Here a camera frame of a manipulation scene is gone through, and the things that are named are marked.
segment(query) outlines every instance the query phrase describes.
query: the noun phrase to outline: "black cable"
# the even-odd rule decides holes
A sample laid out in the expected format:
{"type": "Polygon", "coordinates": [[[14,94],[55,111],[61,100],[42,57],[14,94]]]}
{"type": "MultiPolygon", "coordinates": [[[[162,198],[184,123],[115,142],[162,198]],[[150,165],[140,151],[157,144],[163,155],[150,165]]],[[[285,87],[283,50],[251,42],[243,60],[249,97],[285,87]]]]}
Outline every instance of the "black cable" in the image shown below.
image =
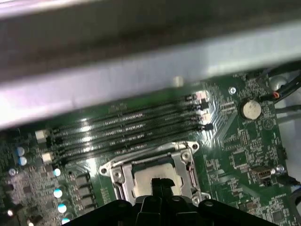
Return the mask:
{"type": "Polygon", "coordinates": [[[298,76],[299,81],[295,82],[295,83],[288,83],[287,86],[284,86],[283,89],[284,91],[280,91],[277,92],[279,93],[280,97],[278,99],[275,100],[275,104],[278,103],[280,100],[283,100],[284,98],[288,97],[289,95],[291,95],[292,93],[294,93],[295,91],[297,91],[297,89],[299,89],[301,87],[301,74],[299,74],[298,76]]]}
{"type": "Polygon", "coordinates": [[[283,108],[276,108],[276,114],[287,113],[287,112],[296,112],[301,110],[301,105],[292,105],[283,108]]]}
{"type": "Polygon", "coordinates": [[[269,78],[283,74],[301,70],[301,61],[289,62],[284,65],[277,65],[265,69],[259,77],[268,75],[269,78]]]}
{"type": "Polygon", "coordinates": [[[259,97],[261,102],[263,101],[274,101],[274,103],[278,103],[279,101],[283,100],[284,98],[288,97],[292,93],[294,93],[297,89],[301,87],[301,73],[299,73],[293,80],[289,83],[283,85],[278,90],[276,90],[273,94],[267,94],[264,96],[259,97]]]}

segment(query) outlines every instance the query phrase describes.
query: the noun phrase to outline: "ram slot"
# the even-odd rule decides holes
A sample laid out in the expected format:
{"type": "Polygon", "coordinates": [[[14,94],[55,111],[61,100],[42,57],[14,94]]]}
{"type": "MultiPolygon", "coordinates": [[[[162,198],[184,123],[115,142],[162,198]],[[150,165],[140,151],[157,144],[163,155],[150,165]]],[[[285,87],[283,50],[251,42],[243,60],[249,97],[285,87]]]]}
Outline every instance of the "ram slot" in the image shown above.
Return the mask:
{"type": "Polygon", "coordinates": [[[183,114],[172,114],[167,117],[162,117],[155,120],[142,121],[141,123],[131,124],[125,127],[119,127],[117,129],[96,131],[96,132],[86,132],[81,134],[76,134],[71,136],[69,139],[56,140],[58,148],[68,147],[72,145],[84,144],[93,142],[95,140],[107,140],[113,138],[123,137],[125,135],[130,135],[134,133],[139,133],[148,129],[163,127],[174,124],[175,122],[181,122],[184,120],[191,119],[194,112],[186,112],[183,114]]]}
{"type": "Polygon", "coordinates": [[[118,140],[113,141],[112,146],[94,150],[87,153],[81,154],[63,154],[61,156],[61,160],[64,162],[74,161],[78,159],[85,159],[91,155],[101,154],[105,152],[117,151],[120,149],[131,149],[132,146],[143,145],[148,142],[160,141],[166,142],[166,137],[170,137],[172,135],[184,134],[188,131],[195,131],[198,129],[198,123],[176,123],[173,126],[162,127],[155,130],[150,130],[147,132],[135,134],[133,136],[124,137],[118,140]]]}
{"type": "Polygon", "coordinates": [[[142,111],[136,111],[134,113],[124,113],[119,112],[119,115],[115,115],[113,117],[109,117],[108,119],[100,118],[96,121],[86,120],[77,122],[73,128],[67,129],[54,129],[54,137],[64,137],[69,136],[76,133],[88,132],[95,129],[109,129],[118,126],[118,124],[122,123],[132,123],[135,121],[146,120],[150,118],[155,118],[159,116],[163,116],[166,114],[172,114],[175,112],[181,112],[190,109],[190,105],[193,102],[182,102],[175,104],[167,104],[160,105],[154,108],[145,109],[142,111]]]}

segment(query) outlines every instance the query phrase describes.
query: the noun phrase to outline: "capacitor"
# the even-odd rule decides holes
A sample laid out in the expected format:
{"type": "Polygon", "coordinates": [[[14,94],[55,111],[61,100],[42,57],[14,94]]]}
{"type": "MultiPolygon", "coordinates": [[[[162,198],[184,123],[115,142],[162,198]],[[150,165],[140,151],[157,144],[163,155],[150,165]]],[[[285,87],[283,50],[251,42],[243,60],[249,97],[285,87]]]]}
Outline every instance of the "capacitor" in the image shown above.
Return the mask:
{"type": "Polygon", "coordinates": [[[15,213],[21,211],[24,208],[22,204],[17,204],[13,208],[7,210],[7,214],[9,217],[12,217],[15,213]]]}
{"type": "Polygon", "coordinates": [[[67,211],[67,207],[69,206],[70,202],[68,200],[63,200],[58,206],[57,210],[60,213],[65,213],[67,211]]]}
{"type": "Polygon", "coordinates": [[[256,120],[261,115],[261,106],[254,99],[245,99],[238,106],[240,116],[248,120],[256,120]]]}
{"type": "Polygon", "coordinates": [[[68,222],[70,222],[70,219],[69,219],[69,218],[63,218],[63,219],[62,219],[62,225],[63,225],[63,224],[66,224],[66,223],[68,223],[68,222]]]}
{"type": "Polygon", "coordinates": [[[19,147],[16,148],[16,154],[21,157],[25,154],[25,152],[27,150],[28,150],[28,147],[19,146],[19,147]]]}
{"type": "Polygon", "coordinates": [[[18,160],[20,166],[25,166],[27,164],[27,159],[24,156],[21,156],[18,160]]]}
{"type": "Polygon", "coordinates": [[[56,177],[58,177],[59,175],[61,175],[61,170],[59,168],[56,168],[54,171],[53,171],[53,175],[55,175],[56,177]]]}
{"type": "Polygon", "coordinates": [[[15,168],[10,168],[10,169],[8,170],[8,174],[9,174],[11,177],[13,177],[13,176],[15,176],[16,174],[18,174],[18,170],[16,170],[15,168]]]}
{"type": "Polygon", "coordinates": [[[43,217],[41,215],[37,215],[32,219],[27,221],[28,226],[36,226],[39,222],[41,222],[43,217]]]}
{"type": "Polygon", "coordinates": [[[7,211],[7,214],[8,214],[9,217],[12,217],[14,215],[14,212],[13,212],[13,210],[9,209],[7,211]]]}
{"type": "Polygon", "coordinates": [[[63,192],[64,192],[64,187],[60,186],[54,190],[53,195],[55,198],[59,199],[62,197],[63,192]]]}

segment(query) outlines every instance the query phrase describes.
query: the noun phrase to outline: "screw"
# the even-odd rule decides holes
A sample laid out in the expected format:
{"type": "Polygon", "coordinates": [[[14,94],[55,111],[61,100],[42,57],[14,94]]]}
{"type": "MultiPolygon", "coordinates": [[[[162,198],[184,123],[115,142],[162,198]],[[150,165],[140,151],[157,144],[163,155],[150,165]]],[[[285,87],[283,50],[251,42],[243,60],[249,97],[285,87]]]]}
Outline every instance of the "screw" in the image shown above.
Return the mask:
{"type": "Polygon", "coordinates": [[[276,166],[276,170],[277,170],[277,172],[279,172],[279,173],[284,173],[285,168],[284,168],[283,165],[277,165],[277,166],[276,166]]]}
{"type": "Polygon", "coordinates": [[[116,171],[114,173],[114,175],[117,177],[117,178],[121,178],[121,172],[120,171],[116,171]]]}
{"type": "Polygon", "coordinates": [[[229,93],[230,93],[231,95],[235,94],[235,93],[236,93],[236,88],[235,88],[235,87],[230,87],[230,88],[229,88],[229,93]]]}
{"type": "Polygon", "coordinates": [[[176,201],[176,202],[178,202],[181,199],[180,199],[180,197],[175,196],[175,197],[173,197],[173,200],[176,201]]]}
{"type": "Polygon", "coordinates": [[[190,159],[190,154],[189,152],[183,152],[181,157],[184,161],[188,161],[190,159]]]}
{"type": "Polygon", "coordinates": [[[199,197],[196,195],[196,196],[193,196],[193,197],[192,197],[192,201],[193,201],[194,204],[199,204],[199,202],[200,202],[201,200],[200,200],[199,197]]]}
{"type": "Polygon", "coordinates": [[[271,174],[272,175],[276,174],[276,170],[275,169],[271,169],[271,174]]]}
{"type": "Polygon", "coordinates": [[[209,207],[212,207],[212,206],[213,206],[213,203],[210,202],[210,201],[206,201],[204,204],[205,204],[206,206],[209,206],[209,207]]]}

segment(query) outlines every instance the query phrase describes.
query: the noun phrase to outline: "metal socket lever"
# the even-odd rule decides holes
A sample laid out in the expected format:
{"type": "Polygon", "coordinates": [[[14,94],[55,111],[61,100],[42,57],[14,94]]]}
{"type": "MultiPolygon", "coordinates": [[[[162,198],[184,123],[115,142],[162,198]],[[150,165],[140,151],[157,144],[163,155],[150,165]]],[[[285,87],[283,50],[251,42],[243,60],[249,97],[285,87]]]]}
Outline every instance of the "metal socket lever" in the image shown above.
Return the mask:
{"type": "Polygon", "coordinates": [[[165,153],[169,151],[173,153],[175,151],[180,151],[189,148],[194,154],[199,149],[199,144],[193,141],[179,141],[179,142],[171,142],[164,145],[161,145],[156,148],[146,148],[137,152],[127,153],[124,155],[117,156],[113,158],[111,161],[99,167],[99,173],[102,176],[110,177],[110,169],[115,168],[117,166],[121,166],[127,162],[137,161],[140,158],[145,158],[146,156],[151,155],[159,155],[161,153],[165,153]]]}

